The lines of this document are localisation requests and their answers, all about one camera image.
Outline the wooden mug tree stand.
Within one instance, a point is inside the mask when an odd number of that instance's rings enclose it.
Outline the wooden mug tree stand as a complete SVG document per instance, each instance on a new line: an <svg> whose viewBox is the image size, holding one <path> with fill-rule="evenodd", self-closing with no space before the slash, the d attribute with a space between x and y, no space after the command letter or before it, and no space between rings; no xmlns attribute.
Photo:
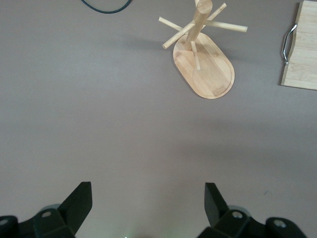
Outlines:
<svg viewBox="0 0 317 238"><path fill-rule="evenodd" d="M233 86L235 71L227 56L202 30L206 26L244 33L248 30L246 26L215 21L226 6L223 3L213 11L212 0L195 0L194 17L184 27L159 18L160 23L177 30L162 47L174 46L173 60L178 71L192 90L205 99L217 99L227 94Z"/></svg>

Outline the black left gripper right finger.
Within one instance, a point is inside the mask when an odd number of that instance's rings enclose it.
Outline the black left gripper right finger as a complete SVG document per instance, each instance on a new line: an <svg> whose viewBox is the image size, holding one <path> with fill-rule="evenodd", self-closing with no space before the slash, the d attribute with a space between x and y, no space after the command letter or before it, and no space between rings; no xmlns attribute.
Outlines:
<svg viewBox="0 0 317 238"><path fill-rule="evenodd" d="M229 208L213 182L205 183L204 208L210 225L197 238L265 238L265 225L240 208Z"/></svg>

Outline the brown table cover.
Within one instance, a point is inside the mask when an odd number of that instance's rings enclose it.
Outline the brown table cover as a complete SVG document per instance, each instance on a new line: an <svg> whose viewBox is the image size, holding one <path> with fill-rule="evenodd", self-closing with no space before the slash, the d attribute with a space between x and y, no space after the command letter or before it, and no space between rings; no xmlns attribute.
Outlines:
<svg viewBox="0 0 317 238"><path fill-rule="evenodd" d="M162 44L194 0L0 0L0 215L20 220L90 181L77 238L196 238L206 182L259 222L317 238L317 91L280 85L283 38L301 0L226 3L206 27L232 62L223 97L194 93Z"/></svg>

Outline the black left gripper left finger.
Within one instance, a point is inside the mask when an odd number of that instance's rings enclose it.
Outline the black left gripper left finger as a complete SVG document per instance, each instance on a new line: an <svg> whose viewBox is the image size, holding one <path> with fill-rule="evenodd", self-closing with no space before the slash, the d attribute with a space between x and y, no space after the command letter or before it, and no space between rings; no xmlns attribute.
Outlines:
<svg viewBox="0 0 317 238"><path fill-rule="evenodd" d="M47 206L20 223L18 238L76 238L92 205L91 182L81 182L60 205Z"/></svg>

